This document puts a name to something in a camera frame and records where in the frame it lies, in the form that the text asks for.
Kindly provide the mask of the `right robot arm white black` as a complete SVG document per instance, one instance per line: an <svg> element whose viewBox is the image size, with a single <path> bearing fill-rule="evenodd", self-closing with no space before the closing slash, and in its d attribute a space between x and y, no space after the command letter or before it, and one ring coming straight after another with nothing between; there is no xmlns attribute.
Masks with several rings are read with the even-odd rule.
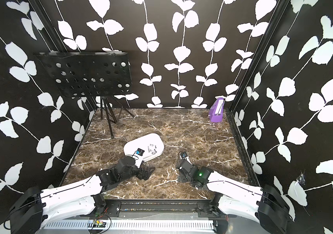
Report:
<svg viewBox="0 0 333 234"><path fill-rule="evenodd" d="M176 164L182 182L192 187L214 192L211 213L236 215L261 225L270 234L285 234L292 221L290 206L272 186L251 186L229 179L207 167L179 159Z"/></svg>

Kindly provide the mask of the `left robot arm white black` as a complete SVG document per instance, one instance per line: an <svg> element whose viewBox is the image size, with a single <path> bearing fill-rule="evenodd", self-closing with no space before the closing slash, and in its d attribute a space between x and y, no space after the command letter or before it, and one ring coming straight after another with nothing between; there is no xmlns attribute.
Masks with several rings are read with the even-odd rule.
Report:
<svg viewBox="0 0 333 234"><path fill-rule="evenodd" d="M65 186L44 189L29 188L10 208L7 219L12 234L34 234L47 224L76 215L103 213L106 202L103 192L116 188L121 182L137 177L148 180L155 167L126 156L109 169Z"/></svg>

